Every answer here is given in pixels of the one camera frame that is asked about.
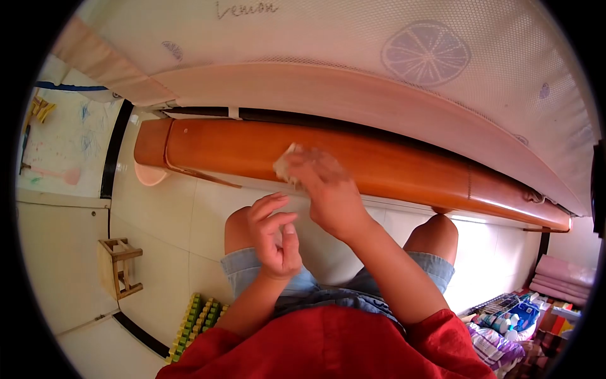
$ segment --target pink bowl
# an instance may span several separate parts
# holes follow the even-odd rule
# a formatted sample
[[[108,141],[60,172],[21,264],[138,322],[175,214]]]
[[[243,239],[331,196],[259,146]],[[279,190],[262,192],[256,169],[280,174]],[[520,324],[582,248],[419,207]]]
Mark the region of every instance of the pink bowl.
[[[135,162],[135,174],[144,186],[155,186],[168,176],[168,172],[152,166],[143,166]]]

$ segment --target denim shorts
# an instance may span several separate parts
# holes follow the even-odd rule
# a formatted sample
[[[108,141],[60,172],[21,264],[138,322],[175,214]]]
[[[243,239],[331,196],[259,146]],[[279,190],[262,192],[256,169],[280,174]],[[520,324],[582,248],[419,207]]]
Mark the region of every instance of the denim shorts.
[[[444,293],[455,268],[437,255],[421,252],[408,252],[408,255],[433,280],[440,292]],[[261,269],[261,262],[257,259],[255,248],[248,247],[227,254],[221,260],[221,266],[231,284],[233,295],[237,298],[255,280]],[[322,289],[311,272],[302,266],[301,272],[290,280],[278,298],[276,316],[303,307],[328,304],[382,313],[397,322],[383,301],[375,279],[365,267],[340,289]]]

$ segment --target right hand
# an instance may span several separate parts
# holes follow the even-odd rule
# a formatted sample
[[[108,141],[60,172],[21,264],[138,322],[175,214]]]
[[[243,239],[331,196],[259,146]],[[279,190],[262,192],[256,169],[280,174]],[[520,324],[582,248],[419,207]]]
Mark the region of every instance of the right hand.
[[[286,159],[288,174],[300,180],[311,198],[312,221],[345,243],[366,234],[375,221],[356,183],[336,159],[317,149],[291,153]]]

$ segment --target red shirt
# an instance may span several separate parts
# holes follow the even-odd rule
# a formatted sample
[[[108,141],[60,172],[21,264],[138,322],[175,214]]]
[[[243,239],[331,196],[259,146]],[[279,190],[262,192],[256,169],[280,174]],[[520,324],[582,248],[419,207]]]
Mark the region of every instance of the red shirt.
[[[406,331],[404,339],[387,317],[349,307],[297,310],[246,340],[209,329],[156,378],[495,377],[450,310]]]

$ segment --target leg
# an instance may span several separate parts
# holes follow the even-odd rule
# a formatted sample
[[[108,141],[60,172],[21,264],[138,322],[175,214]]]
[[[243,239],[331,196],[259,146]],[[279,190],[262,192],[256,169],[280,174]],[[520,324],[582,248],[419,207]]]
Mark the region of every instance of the leg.
[[[225,254],[253,247],[253,238],[248,229],[250,207],[240,208],[225,221]]]
[[[402,247],[444,293],[455,272],[459,232],[443,214],[434,215],[416,227]],[[379,287],[364,267],[346,285],[346,288],[382,297]]]
[[[459,231],[444,215],[435,215],[425,224],[416,227],[402,247],[407,252],[437,255],[454,265]]]
[[[234,298],[256,279],[261,268],[248,229],[249,210],[250,207],[238,209],[225,221],[225,257],[221,260],[221,266],[231,284]],[[319,289],[311,272],[301,267],[301,273],[290,280],[276,304],[293,303]]]

